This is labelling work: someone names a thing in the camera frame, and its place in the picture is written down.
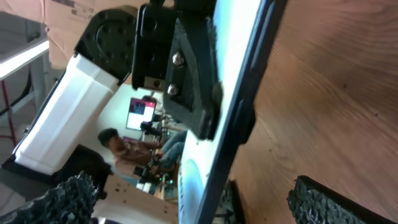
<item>monitor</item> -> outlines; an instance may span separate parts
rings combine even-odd
[[[142,122],[152,121],[155,107],[155,102],[131,98],[126,128],[141,130],[140,126]]]

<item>bolt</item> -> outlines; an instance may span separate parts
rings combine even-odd
[[[178,88],[174,84],[169,85],[169,88],[167,89],[167,94],[169,94],[170,96],[175,96],[177,93]]]
[[[184,63],[184,58],[180,54],[180,52],[177,52],[173,55],[173,64],[176,66],[181,66]]]

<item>person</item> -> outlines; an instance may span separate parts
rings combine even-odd
[[[156,154],[160,159],[159,166],[152,168],[153,174],[167,173],[174,170],[179,155],[183,152],[187,130],[174,134]],[[151,149],[161,147],[157,142],[123,141],[118,130],[108,128],[98,135],[100,143],[108,148],[114,156],[114,165],[124,175],[139,178],[134,174],[135,168],[144,168],[152,157]]]

